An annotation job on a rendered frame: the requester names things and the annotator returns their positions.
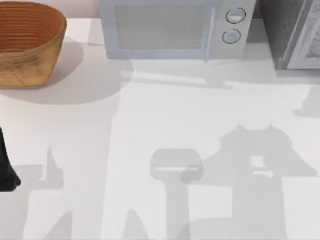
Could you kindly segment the round microwave knob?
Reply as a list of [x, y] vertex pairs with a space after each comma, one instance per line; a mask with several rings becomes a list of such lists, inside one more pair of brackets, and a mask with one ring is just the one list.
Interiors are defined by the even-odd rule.
[[228, 45], [235, 44], [240, 41], [242, 34], [237, 29], [231, 29], [223, 33], [222, 40]]
[[243, 8], [231, 9], [226, 14], [226, 20], [230, 24], [239, 24], [246, 18], [246, 11]]

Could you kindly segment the pale microwave oven door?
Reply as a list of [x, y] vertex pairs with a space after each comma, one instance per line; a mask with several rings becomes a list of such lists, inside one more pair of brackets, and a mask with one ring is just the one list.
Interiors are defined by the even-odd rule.
[[206, 59], [216, 0], [99, 0], [109, 59]]

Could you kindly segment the brown wicker basket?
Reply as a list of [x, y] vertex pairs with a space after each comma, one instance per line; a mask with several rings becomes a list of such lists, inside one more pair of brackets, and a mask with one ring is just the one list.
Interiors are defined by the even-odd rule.
[[0, 89], [38, 88], [60, 56], [66, 17], [32, 1], [0, 0]]

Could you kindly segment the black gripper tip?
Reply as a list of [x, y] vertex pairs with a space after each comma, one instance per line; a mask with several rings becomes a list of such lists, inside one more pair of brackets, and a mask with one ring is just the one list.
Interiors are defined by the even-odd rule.
[[20, 177], [10, 163], [3, 130], [0, 127], [0, 193], [14, 192], [21, 183]]

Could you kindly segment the pale microwave oven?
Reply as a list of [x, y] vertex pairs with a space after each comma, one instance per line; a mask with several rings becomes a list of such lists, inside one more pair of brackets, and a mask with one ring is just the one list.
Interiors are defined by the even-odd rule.
[[[253, 18], [257, 0], [216, 0], [218, 6], [214, 9], [214, 18], [209, 22], [208, 44], [206, 59], [182, 59], [182, 60], [227, 60], [240, 59], [247, 43], [249, 29]], [[238, 24], [230, 24], [226, 19], [229, 10], [242, 8], [246, 12], [244, 21]], [[241, 39], [235, 44], [226, 44], [222, 40], [223, 33], [232, 29], [241, 32]]]

